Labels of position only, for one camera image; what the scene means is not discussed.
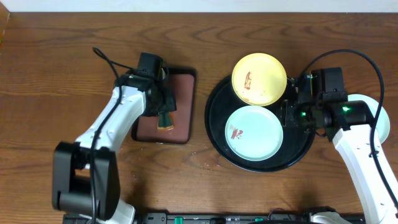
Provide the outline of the light blue plate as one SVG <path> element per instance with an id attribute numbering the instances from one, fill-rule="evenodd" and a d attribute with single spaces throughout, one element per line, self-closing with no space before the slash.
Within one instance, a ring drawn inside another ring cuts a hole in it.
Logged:
<path id="1" fill-rule="evenodd" d="M 348 95 L 348 101 L 364 101 L 368 105 L 373 116 L 376 115 L 379 103 L 373 98 L 362 94 L 350 94 Z M 391 123 L 388 114 L 386 110 L 382 107 L 376 125 L 379 141 L 381 144 L 387 139 L 390 132 L 390 128 L 391 128 Z"/>
<path id="2" fill-rule="evenodd" d="M 284 133 L 277 116 L 260 106 L 243 106 L 226 122 L 224 135 L 229 148 L 247 161 L 263 161 L 280 149 Z"/>

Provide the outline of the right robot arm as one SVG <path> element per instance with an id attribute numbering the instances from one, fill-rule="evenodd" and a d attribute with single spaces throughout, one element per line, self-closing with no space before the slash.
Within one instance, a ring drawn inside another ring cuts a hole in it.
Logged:
<path id="1" fill-rule="evenodd" d="M 366 223 L 397 223 L 397 179 L 381 146 L 389 118 L 381 103 L 347 93 L 340 68 L 304 73 L 289 86 L 295 93 L 282 103 L 283 126 L 323 129 L 349 170 Z"/>

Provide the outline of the light blue plate front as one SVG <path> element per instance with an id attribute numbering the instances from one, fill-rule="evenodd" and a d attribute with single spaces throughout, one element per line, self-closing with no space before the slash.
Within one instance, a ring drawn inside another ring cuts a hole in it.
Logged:
<path id="1" fill-rule="evenodd" d="M 364 101 L 368 105 L 373 116 L 376 115 L 379 103 L 373 98 L 362 94 L 350 94 L 348 95 L 348 101 Z M 381 144 L 387 139 L 390 132 L 390 128 L 391 128 L 391 123 L 388 114 L 386 110 L 382 107 L 376 125 L 379 141 Z"/>

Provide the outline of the green yellow sponge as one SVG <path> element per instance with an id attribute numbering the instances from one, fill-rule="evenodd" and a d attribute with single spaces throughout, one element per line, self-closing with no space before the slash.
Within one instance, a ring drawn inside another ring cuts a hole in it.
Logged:
<path id="1" fill-rule="evenodd" d="M 164 112 L 159 115 L 157 129 L 159 130 L 170 130 L 174 128 L 172 117 L 169 112 Z"/>

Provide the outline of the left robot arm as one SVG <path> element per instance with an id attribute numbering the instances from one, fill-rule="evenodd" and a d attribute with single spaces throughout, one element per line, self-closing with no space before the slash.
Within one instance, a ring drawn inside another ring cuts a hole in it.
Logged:
<path id="1" fill-rule="evenodd" d="M 55 148 L 54 209 L 88 223 L 133 223 L 136 210 L 121 199 L 117 153 L 140 116 L 161 117 L 177 109 L 168 78 L 168 65 L 150 53 L 140 55 L 137 68 L 116 75 L 112 96 L 91 127 L 75 142 Z"/>

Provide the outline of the yellow plate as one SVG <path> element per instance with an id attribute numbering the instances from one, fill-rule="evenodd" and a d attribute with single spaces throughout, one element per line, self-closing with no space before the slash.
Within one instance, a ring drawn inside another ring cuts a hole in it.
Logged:
<path id="1" fill-rule="evenodd" d="M 240 59 L 234 66 L 231 83 L 235 94 L 245 103 L 268 106 L 284 94 L 287 74 L 275 57 L 253 53 Z"/>

